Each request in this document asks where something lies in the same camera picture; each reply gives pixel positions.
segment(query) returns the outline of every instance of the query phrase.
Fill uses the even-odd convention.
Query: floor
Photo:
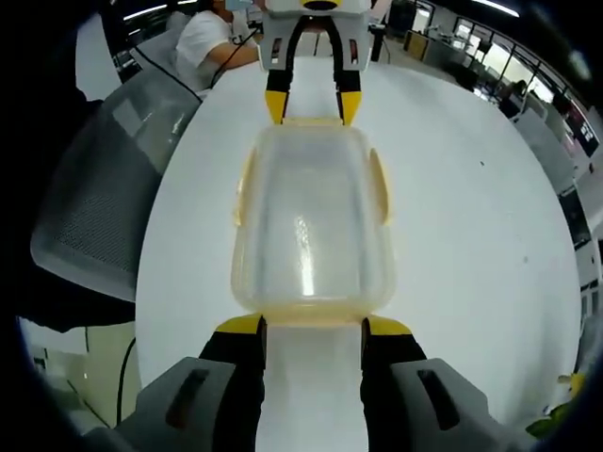
[[[407,56],[402,49],[402,44],[395,40],[385,40],[380,62],[454,83],[454,79],[447,73]],[[41,366],[45,366],[45,373],[57,400],[83,432],[102,424],[115,426],[120,369],[125,351],[134,334],[133,323],[88,328],[86,331],[88,353],[86,354],[34,347],[34,357]],[[139,391],[138,355],[134,346],[127,363],[123,384],[123,418],[133,411]]]

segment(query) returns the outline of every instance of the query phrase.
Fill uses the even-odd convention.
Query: gray mesh chair
[[[31,237],[36,265],[134,301],[155,194],[197,107],[155,69],[113,92],[58,164]]]

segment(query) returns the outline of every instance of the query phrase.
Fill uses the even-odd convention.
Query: plastic container
[[[236,299],[272,323],[364,318],[394,286],[387,206],[379,158],[359,130],[266,129],[239,185]]]

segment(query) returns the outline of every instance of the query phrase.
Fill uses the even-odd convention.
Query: person's arm
[[[207,57],[220,66],[226,63],[224,66],[226,70],[245,66],[259,59],[257,47],[243,45],[239,48],[238,45],[231,44],[230,42],[217,45],[209,51]]]

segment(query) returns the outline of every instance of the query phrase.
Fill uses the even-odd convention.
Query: white tabletop
[[[236,185],[270,125],[258,65],[222,77],[171,159],[137,289],[142,384],[197,356],[245,311],[231,293]],[[332,62],[297,58],[287,116],[337,116]],[[371,65],[354,127],[378,150],[391,197],[397,290],[377,314],[408,325],[516,422],[571,372],[579,280],[562,209],[513,125],[469,91]]]

